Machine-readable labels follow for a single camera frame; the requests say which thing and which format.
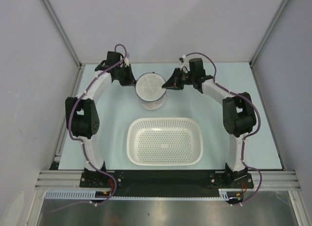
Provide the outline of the white mesh laundry bag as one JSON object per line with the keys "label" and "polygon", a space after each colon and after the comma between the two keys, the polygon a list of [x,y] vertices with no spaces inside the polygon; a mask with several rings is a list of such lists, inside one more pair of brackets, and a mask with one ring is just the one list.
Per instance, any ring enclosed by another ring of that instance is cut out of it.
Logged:
{"label": "white mesh laundry bag", "polygon": [[145,73],[136,81],[135,92],[140,104],[146,110],[156,110],[166,102],[166,89],[164,78],[155,73]]}

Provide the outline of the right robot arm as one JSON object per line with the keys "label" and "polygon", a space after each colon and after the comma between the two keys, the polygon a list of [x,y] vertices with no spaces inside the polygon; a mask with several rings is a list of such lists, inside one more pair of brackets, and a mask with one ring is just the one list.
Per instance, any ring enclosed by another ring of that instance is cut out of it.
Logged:
{"label": "right robot arm", "polygon": [[188,60],[188,68],[183,58],[180,58],[180,61],[181,67],[174,69],[162,88],[183,90],[185,85],[191,85],[221,104],[223,126],[230,136],[230,155],[225,164],[224,180],[220,185],[237,187],[248,175],[248,167],[244,160],[246,139],[256,125],[256,110],[250,95],[247,92],[234,93],[217,83],[217,68],[214,62],[211,62],[214,74],[207,75],[202,58]]}

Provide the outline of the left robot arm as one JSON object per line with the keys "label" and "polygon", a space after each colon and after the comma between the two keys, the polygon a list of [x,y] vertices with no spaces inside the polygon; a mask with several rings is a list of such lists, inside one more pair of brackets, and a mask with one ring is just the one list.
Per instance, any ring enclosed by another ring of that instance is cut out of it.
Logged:
{"label": "left robot arm", "polygon": [[82,93],[65,100],[69,136],[81,144],[85,169],[93,171],[90,180],[98,187],[107,183],[108,175],[104,172],[105,162],[95,138],[100,127],[96,104],[113,81],[118,81],[121,86],[136,84],[127,55],[117,51],[107,53],[107,58],[95,68],[93,78]]}

